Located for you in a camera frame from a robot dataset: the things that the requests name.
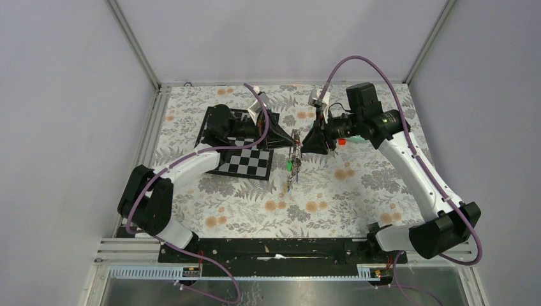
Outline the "keyring with coloured key tags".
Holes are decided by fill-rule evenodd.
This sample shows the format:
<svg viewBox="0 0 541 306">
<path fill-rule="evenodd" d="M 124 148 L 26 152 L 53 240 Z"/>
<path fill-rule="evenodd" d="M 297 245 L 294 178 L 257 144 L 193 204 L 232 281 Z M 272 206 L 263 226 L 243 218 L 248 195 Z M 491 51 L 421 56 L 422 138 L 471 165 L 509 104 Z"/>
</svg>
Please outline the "keyring with coloured key tags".
<svg viewBox="0 0 541 306">
<path fill-rule="evenodd" d="M 300 133 L 293 129 L 291 137 L 295 140 L 295 145 L 290 147 L 286 170 L 288 176 L 285 182 L 285 192 L 288 193 L 293 189 L 294 183 L 299 181 L 299 172 L 302 165 L 302 144 L 300 141 Z"/>
</svg>

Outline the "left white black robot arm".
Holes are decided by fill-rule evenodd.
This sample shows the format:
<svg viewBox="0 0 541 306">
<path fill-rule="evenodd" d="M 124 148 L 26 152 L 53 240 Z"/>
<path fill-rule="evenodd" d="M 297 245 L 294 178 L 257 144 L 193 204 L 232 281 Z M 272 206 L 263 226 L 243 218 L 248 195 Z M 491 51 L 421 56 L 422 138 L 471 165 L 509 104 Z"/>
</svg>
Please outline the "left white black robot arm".
<svg viewBox="0 0 541 306">
<path fill-rule="evenodd" d="M 175 187 L 229 161 L 242 149 L 280 149 L 297 142 L 285 132 L 268 110 L 256 119 L 237 118 L 226 105 L 209 108 L 200 143 L 179 160 L 153 170 L 137 166 L 128 179 L 117 211 L 126 219 L 126 231 L 146 233 L 174 245 L 174 254 L 183 262 L 196 258 L 196 234 L 172 217 Z"/>
</svg>

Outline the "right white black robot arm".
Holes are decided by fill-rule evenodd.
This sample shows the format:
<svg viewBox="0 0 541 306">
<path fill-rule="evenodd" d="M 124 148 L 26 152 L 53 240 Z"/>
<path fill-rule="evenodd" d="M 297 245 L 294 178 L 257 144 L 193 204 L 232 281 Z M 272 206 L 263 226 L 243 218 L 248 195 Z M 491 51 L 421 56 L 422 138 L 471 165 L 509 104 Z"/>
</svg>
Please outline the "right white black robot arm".
<svg viewBox="0 0 541 306">
<path fill-rule="evenodd" d="M 375 86 L 362 83 L 346 89 L 350 106 L 339 117 L 330 112 L 330 95 L 312 90 L 308 104 L 315 107 L 315 121 L 302 141 L 303 153 L 327 155 L 351 136 L 369 141 L 395 168 L 413 195 L 423 221 L 413 226 L 372 229 L 367 257 L 381 263 L 391 251 L 415 251 L 425 259 L 442 255 L 466 242 L 480 219 L 475 202 L 465 203 L 449 188 L 421 151 L 410 125 L 398 110 L 385 111 Z"/>
</svg>

